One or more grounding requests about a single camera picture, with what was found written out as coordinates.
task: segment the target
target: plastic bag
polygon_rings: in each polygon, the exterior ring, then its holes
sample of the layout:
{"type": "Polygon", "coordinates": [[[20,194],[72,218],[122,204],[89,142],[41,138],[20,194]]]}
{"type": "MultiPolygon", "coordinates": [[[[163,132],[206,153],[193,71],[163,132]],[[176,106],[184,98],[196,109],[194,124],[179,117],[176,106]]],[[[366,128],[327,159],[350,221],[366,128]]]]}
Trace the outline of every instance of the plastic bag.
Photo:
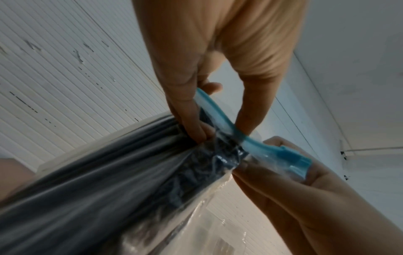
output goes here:
{"type": "Polygon", "coordinates": [[[203,92],[195,100],[214,138],[195,144],[169,115],[62,166],[0,202],[0,254],[157,254],[245,150],[305,176],[297,152],[245,137],[203,92]]]}

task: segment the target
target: ziplock bag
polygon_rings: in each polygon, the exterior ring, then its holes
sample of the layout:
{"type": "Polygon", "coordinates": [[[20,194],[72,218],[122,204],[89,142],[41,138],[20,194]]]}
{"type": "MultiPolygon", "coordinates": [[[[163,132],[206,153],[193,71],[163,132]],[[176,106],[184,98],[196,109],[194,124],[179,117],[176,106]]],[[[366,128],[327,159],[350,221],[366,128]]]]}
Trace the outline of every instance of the ziplock bag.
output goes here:
{"type": "Polygon", "coordinates": [[[308,159],[243,136],[202,91],[195,100],[215,137],[197,145],[167,115],[44,176],[0,203],[0,254],[149,254],[248,153],[305,176],[308,159]]]}

